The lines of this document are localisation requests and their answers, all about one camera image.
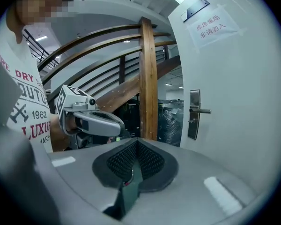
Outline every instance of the wooden railing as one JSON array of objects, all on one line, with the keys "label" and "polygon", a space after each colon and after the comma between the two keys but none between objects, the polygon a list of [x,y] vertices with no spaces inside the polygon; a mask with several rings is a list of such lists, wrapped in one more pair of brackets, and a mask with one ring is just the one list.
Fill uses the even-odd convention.
[{"label": "wooden railing", "polygon": [[[66,52],[67,50],[73,48],[74,46],[78,45],[78,44],[81,44],[87,40],[90,40],[92,38],[95,38],[95,37],[98,37],[98,36],[101,36],[103,34],[107,34],[107,33],[111,33],[111,32],[116,32],[116,31],[121,31],[121,30],[131,30],[131,29],[140,29],[141,28],[141,25],[140,24],[133,24],[133,25],[122,25],[122,26],[117,26],[117,27],[111,27],[111,28],[106,28],[106,29],[102,29],[102,30],[97,30],[97,31],[94,31],[94,32],[91,32],[83,37],[80,37],[80,38],[77,38],[75,39],[74,41],[60,47],[58,50],[54,51],[52,54],[50,54],[49,56],[47,56],[39,65],[38,65],[38,70],[41,71],[44,67],[46,67],[48,64],[50,64],[56,56],[59,56],[61,55],[62,53]],[[154,37],[160,37],[160,36],[170,36],[169,33],[162,33],[162,32],[153,32],[153,36]],[[66,68],[67,66],[69,66],[71,63],[73,63],[74,61],[78,60],[79,58],[87,55],[87,54],[90,54],[96,50],[99,50],[101,48],[104,48],[104,47],[107,47],[107,46],[110,46],[110,45],[113,45],[113,44],[116,44],[116,43],[120,43],[120,42],[124,42],[126,40],[133,40],[133,39],[140,39],[142,37],[141,34],[132,34],[132,35],[126,35],[126,36],[121,36],[121,37],[115,37],[115,38],[112,38],[112,39],[108,39],[108,40],[105,40],[103,42],[100,42],[100,43],[97,43],[97,44],[94,44],[94,45],[91,45],[85,49],[83,49],[82,51],[76,53],[76,54],[73,54],[72,56],[70,56],[69,58],[63,60],[61,63],[59,63],[57,66],[55,66],[49,73],[47,73],[43,79],[42,79],[42,82],[43,82],[43,85],[45,85],[50,79],[53,78],[53,76],[55,76],[58,72],[60,72],[62,69]],[[156,53],[158,52],[162,52],[162,58],[161,56],[156,56],[156,60],[157,61],[160,61],[161,59],[165,60],[165,59],[168,59],[169,58],[169,55],[168,55],[168,49],[167,49],[167,46],[168,45],[174,45],[176,44],[175,41],[166,41],[166,42],[159,42],[159,43],[155,43],[155,47],[161,47],[163,46],[163,50],[159,50],[159,51],[156,51]],[[136,52],[139,52],[142,50],[142,45],[140,46],[137,46],[137,47],[134,47],[134,48],[129,48],[129,49],[126,49],[124,51],[121,51],[121,52],[118,52],[116,54],[111,54],[107,57],[105,57],[104,59],[102,60],[99,60],[99,61],[96,61],[94,62],[93,64],[90,64],[88,65],[87,67],[85,67],[84,69],[80,70],[79,72],[77,72],[76,74],[74,74],[73,76],[71,76],[70,78],[68,78],[65,82],[63,82],[63,84],[65,85],[72,85],[74,84],[75,82],[77,82],[78,80],[80,80],[81,78],[83,78],[84,76],[86,76],[87,74],[95,71],[96,69],[98,68],[101,68],[102,66],[112,62],[112,61],[115,61],[117,59],[120,59],[121,60],[125,60],[125,57],[129,54],[132,54],[132,53],[136,53]],[[130,60],[127,60],[125,61],[125,63],[128,63],[128,62],[131,62],[133,60],[136,60],[138,59],[138,57],[136,58],[133,58],[133,59],[130,59]],[[132,68],[134,66],[136,66],[137,64],[139,64],[138,62],[137,63],[134,63],[126,68],[124,68],[124,70],[127,70],[129,68]],[[117,65],[115,67],[112,67],[110,69],[107,69],[105,70],[104,72],[102,72],[101,74],[98,74],[94,77],[92,77],[90,80],[86,81],[85,83],[83,83],[82,85],[79,86],[80,89],[83,89],[83,87],[85,87],[86,85],[88,85],[89,83],[91,83],[92,81],[94,81],[95,79],[98,79],[100,78],[101,76],[103,76],[104,74],[110,72],[110,71],[113,71],[117,68],[120,67],[120,65]],[[139,68],[136,68],[128,73],[125,73],[123,71],[123,68],[121,70],[120,68],[120,71],[122,73],[122,75],[124,74],[124,77],[129,75],[129,74],[132,74],[132,73],[135,73],[137,70],[139,70]],[[113,78],[114,76],[116,75],[119,75],[120,72],[115,72],[113,74],[111,74],[110,76],[100,80],[99,82],[97,82],[95,85],[87,88],[85,91],[86,92],[90,92],[92,89],[94,89],[96,86],[100,85],[100,84],[103,84],[104,82],[108,81],[109,79]],[[112,86],[113,84],[115,83],[118,83],[119,80],[120,80],[120,77],[119,76],[119,79],[116,79],[112,82],[110,82],[109,84],[103,86],[102,88],[96,90],[95,92],[93,92],[91,95],[94,96],[96,94],[98,94],[99,92],[105,90],[106,88]],[[47,100],[48,100],[48,104],[50,106],[50,109],[51,109],[51,112],[54,112],[54,100],[55,98],[58,96],[60,90],[61,90],[61,87],[62,85],[60,85],[57,89],[55,89],[54,91],[52,91],[50,93],[50,95],[48,95],[47,97]]]},{"label": "wooden railing", "polygon": [[[181,65],[180,56],[158,63],[157,78],[161,78],[179,65]],[[117,89],[105,93],[97,99],[96,103],[102,111],[112,113],[139,92],[140,75],[136,75],[120,84]]]},{"label": "wooden railing", "polygon": [[38,65],[38,71],[40,72],[45,66],[47,66],[52,60],[54,60],[57,56],[63,54],[64,52],[66,52],[67,50],[75,47],[76,45],[83,43],[87,40],[90,40],[92,38],[96,38],[98,36],[107,34],[107,33],[111,33],[111,32],[117,32],[117,31],[122,31],[122,30],[131,30],[131,29],[139,29],[141,27],[140,24],[133,24],[133,25],[121,25],[121,26],[116,26],[116,27],[110,27],[110,28],[105,28],[105,29],[101,29],[101,30],[97,30],[94,32],[91,32],[87,35],[81,36],[75,40],[73,40],[72,42],[69,42],[65,45],[63,45],[62,47],[60,47],[59,49],[57,49],[56,51],[54,51],[53,53],[51,53],[48,57],[46,57],[46,59],[44,61],[42,61],[41,64]]}]

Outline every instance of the ceiling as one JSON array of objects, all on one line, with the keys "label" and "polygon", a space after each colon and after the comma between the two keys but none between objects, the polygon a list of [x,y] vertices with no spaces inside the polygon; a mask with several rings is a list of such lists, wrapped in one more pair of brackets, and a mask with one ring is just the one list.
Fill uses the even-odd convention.
[{"label": "ceiling", "polygon": [[179,87],[183,87],[183,76],[181,66],[170,71],[166,76],[166,83],[172,86],[166,86],[166,90],[178,90]]},{"label": "ceiling", "polygon": [[[51,53],[78,36],[111,26],[135,24],[144,16],[157,25],[156,31],[168,32],[172,34],[170,40],[174,40],[168,16],[177,6],[178,3],[175,0],[74,0],[53,18],[47,19],[45,23],[29,26],[27,30],[34,38],[47,36],[47,39],[39,43]],[[97,37],[69,50],[62,59],[81,51],[86,46],[134,33],[138,31],[120,31]],[[167,74],[167,79],[175,87],[182,86],[181,67]]]}]

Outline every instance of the staircase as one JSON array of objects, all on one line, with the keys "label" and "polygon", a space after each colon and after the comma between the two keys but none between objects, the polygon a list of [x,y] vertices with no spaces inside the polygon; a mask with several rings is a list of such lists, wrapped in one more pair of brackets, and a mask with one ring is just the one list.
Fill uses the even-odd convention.
[{"label": "staircase", "polygon": [[[64,52],[73,48],[76,45],[79,45],[87,40],[96,38],[98,36],[112,33],[112,32],[121,31],[121,30],[132,30],[132,29],[140,29],[140,28],[141,28],[140,24],[132,24],[132,25],[121,25],[121,26],[97,30],[97,31],[91,32],[83,37],[79,37],[79,38],[69,42],[68,44],[63,45],[62,47],[60,47],[58,50],[54,51],[51,54],[48,54],[41,46],[39,46],[39,49],[36,49],[36,47],[32,48],[30,46],[30,49],[33,51],[33,56],[35,56],[37,59],[39,59],[38,70],[42,77],[43,86],[44,87],[48,86],[48,84],[50,83],[53,76],[55,76],[62,69],[66,68],[68,65],[70,65],[71,63],[73,63],[74,61],[78,60],[79,58],[81,58],[85,55],[88,55],[96,50],[102,49],[104,47],[107,47],[107,46],[110,46],[113,44],[121,43],[121,42],[124,42],[127,40],[143,39],[143,37],[141,34],[133,34],[133,35],[126,35],[126,36],[108,39],[103,42],[91,45],[91,46],[83,49],[82,51],[70,56],[69,58],[63,60],[60,63],[56,62],[56,60],[54,59],[55,57],[62,55]],[[27,37],[25,37],[27,39],[27,41],[29,43],[31,42],[31,44],[34,44],[34,45],[37,44],[37,42],[32,38],[32,36],[27,31],[25,31],[25,32],[27,33],[27,35],[26,35]],[[169,37],[170,34],[162,33],[162,32],[153,32],[153,36],[154,37]],[[164,41],[164,42],[157,42],[154,44],[155,47],[163,48],[161,50],[155,51],[158,79],[181,64],[179,56],[169,59],[167,46],[174,45],[174,44],[176,44],[175,41]],[[139,68],[136,67],[139,63],[136,62],[132,65],[125,67],[125,64],[127,64],[128,62],[131,62],[133,60],[136,60],[139,57],[136,57],[136,58],[133,58],[130,60],[126,60],[125,57],[127,55],[143,51],[145,46],[147,46],[146,43],[144,43],[143,45],[134,47],[134,48],[129,48],[129,49],[123,50],[116,54],[110,54],[110,55],[106,56],[105,58],[98,60],[98,61],[90,64],[89,66],[83,68],[76,74],[73,74],[70,78],[68,78],[65,82],[63,82],[63,84],[71,86],[72,84],[74,84],[75,82],[77,82],[81,78],[83,78],[85,75],[92,73],[96,69],[101,68],[102,66],[104,66],[112,61],[120,59],[119,65],[114,66],[110,69],[107,69],[96,76],[93,76],[91,79],[84,82],[83,84],[81,84],[78,87],[78,88],[82,89],[83,91],[85,91],[86,93],[90,94],[91,96],[95,96],[99,92],[102,92],[105,90],[108,91],[101,97],[97,98],[96,103],[98,104],[98,106],[101,110],[111,113],[140,92],[140,74],[137,74],[134,77],[127,79],[127,76],[129,74],[132,74],[133,72],[136,72],[139,70]],[[133,68],[133,67],[136,67],[136,68],[130,72],[125,72],[129,68]],[[114,72],[114,73],[111,73],[111,75],[106,78],[102,78],[102,76],[104,76],[108,72]],[[112,77],[115,77],[117,79],[115,79],[114,81],[112,81],[109,84],[106,84],[105,86],[101,87],[100,89],[96,90],[95,92],[91,92],[92,89],[96,88],[100,84],[103,84],[104,82],[106,82],[108,79],[110,79]],[[95,79],[98,79],[99,82],[96,82],[95,85],[86,88],[87,85],[90,84]],[[118,86],[115,89],[110,89],[110,87],[114,84],[118,84]],[[54,100],[58,96],[58,94],[61,90],[61,87],[62,87],[62,85],[60,85],[54,91],[51,91],[51,93],[47,97],[48,104],[50,106],[50,110],[52,113],[55,113],[56,109],[55,109]]]}]

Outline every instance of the curved handrail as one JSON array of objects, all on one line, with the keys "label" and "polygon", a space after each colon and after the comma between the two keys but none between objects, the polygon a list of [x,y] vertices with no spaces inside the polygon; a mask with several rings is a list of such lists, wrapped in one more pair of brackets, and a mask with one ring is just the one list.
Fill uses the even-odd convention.
[{"label": "curved handrail", "polygon": [[46,57],[39,65],[38,65],[38,71],[40,72],[46,65],[48,65],[52,60],[54,60],[57,56],[63,54],[67,50],[71,49],[72,47],[75,47],[76,45],[83,43],[87,40],[90,40],[92,38],[96,38],[98,36],[107,34],[107,33],[112,33],[116,31],[122,31],[122,30],[131,30],[131,29],[139,29],[141,27],[140,24],[132,24],[132,25],[120,25],[120,26],[115,26],[115,27],[109,27],[109,28],[104,28],[100,29],[97,31],[93,31],[91,33],[88,33],[82,37],[79,37],[63,46],[61,46],[59,49],[55,50],[52,52],[48,57]]},{"label": "curved handrail", "polygon": [[[132,64],[132,65],[126,67],[125,70],[128,70],[128,69],[130,69],[130,68],[132,68],[132,67],[134,67],[134,66],[136,66],[136,65],[138,65],[138,64],[139,64],[139,62],[134,63],[134,64]],[[137,71],[137,70],[139,70],[139,68],[136,68],[135,70],[126,73],[125,76],[127,76],[127,75],[129,75],[129,74],[131,74],[131,73],[134,73],[134,72]],[[119,73],[120,73],[120,72],[116,72],[116,73],[111,74],[110,76],[108,76],[108,77],[102,79],[101,81],[97,82],[95,85],[93,85],[93,86],[91,86],[90,88],[86,89],[85,92],[87,93],[88,91],[91,91],[91,90],[94,89],[96,86],[98,86],[98,85],[104,83],[105,81],[111,79],[112,77],[118,75]]]},{"label": "curved handrail", "polygon": [[[174,45],[176,44],[176,41],[165,41],[165,42],[158,42],[155,43],[155,47],[160,47],[160,46],[164,46],[164,45]],[[131,48],[131,49],[127,49],[124,51],[121,51],[115,55],[109,56],[107,58],[104,58],[102,60],[99,60],[87,67],[85,67],[84,69],[80,70],[78,73],[74,74],[72,77],[70,77],[69,79],[67,79],[63,84],[64,85],[72,85],[74,82],[78,81],[79,79],[81,79],[82,77],[84,77],[85,75],[89,74],[90,72],[96,70],[97,68],[100,68],[101,66],[110,63],[111,61],[114,61],[116,59],[119,59],[122,56],[126,56],[135,52],[139,52],[142,50],[141,46],[135,47],[135,48]],[[48,103],[53,101],[59,94],[62,85],[60,85],[58,88],[56,88],[47,98]]]},{"label": "curved handrail", "polygon": [[[137,68],[137,69],[135,69],[135,70],[132,70],[132,71],[131,71],[131,72],[129,72],[129,73],[126,73],[126,74],[125,74],[125,76],[128,76],[128,75],[130,75],[130,74],[132,74],[132,73],[136,72],[137,70],[139,70],[139,68]],[[95,84],[94,86],[92,86],[92,87],[90,87],[89,89],[85,90],[85,92],[87,93],[88,91],[92,90],[92,89],[93,89],[93,88],[95,88],[97,85],[99,85],[99,84],[101,84],[101,83],[103,83],[103,82],[107,81],[108,79],[107,79],[107,78],[105,78],[104,80],[102,80],[102,81],[98,82],[98,83],[97,83],[97,84]],[[106,88],[110,87],[111,85],[115,84],[116,82],[119,82],[119,79],[116,79],[115,81],[112,81],[112,82],[110,82],[109,84],[105,85],[104,87],[102,87],[102,88],[98,89],[98,90],[97,90],[97,91],[95,91],[95,92],[94,92],[91,96],[96,95],[97,93],[99,93],[99,92],[103,91],[104,89],[106,89]]]},{"label": "curved handrail", "polygon": [[[157,64],[157,79],[181,65],[180,56],[170,58]],[[104,95],[96,99],[99,109],[112,113],[122,104],[140,92],[140,75],[128,79],[120,84],[116,89],[111,89]]]},{"label": "curved handrail", "polygon": [[[153,34],[154,37],[160,37],[160,36],[169,36],[169,33],[163,33],[163,32],[155,32]],[[92,46],[89,46],[88,48],[83,49],[81,52],[78,52],[71,57],[63,60],[58,66],[56,66],[54,69],[52,69],[49,73],[47,73],[43,79],[42,83],[45,85],[54,75],[56,75],[60,70],[64,69],[68,65],[70,65],[72,62],[78,60],[79,58],[94,52],[96,50],[99,50],[101,48],[107,47],[112,44],[120,43],[126,40],[133,40],[133,39],[138,39],[141,38],[141,34],[133,34],[133,35],[126,35],[126,36],[121,36],[121,37],[116,37],[112,38],[109,40],[105,40],[103,42],[94,44]]]},{"label": "curved handrail", "polygon": [[[135,57],[135,58],[129,59],[129,60],[125,61],[125,64],[128,63],[128,62],[137,60],[138,58],[139,58],[139,57]],[[89,83],[92,82],[93,80],[95,80],[95,79],[101,77],[102,75],[104,75],[104,74],[106,74],[106,73],[108,73],[108,72],[110,72],[110,71],[112,71],[112,70],[114,70],[114,69],[116,69],[116,68],[119,68],[119,67],[120,67],[120,65],[116,65],[115,67],[112,67],[112,68],[110,68],[110,69],[108,69],[108,70],[106,70],[106,71],[104,71],[104,72],[98,74],[97,76],[94,76],[94,77],[91,78],[90,80],[88,80],[88,81],[86,81],[85,83],[83,83],[82,85],[80,85],[78,88],[79,88],[79,89],[80,89],[80,88],[83,88],[85,85],[89,84]]]}]

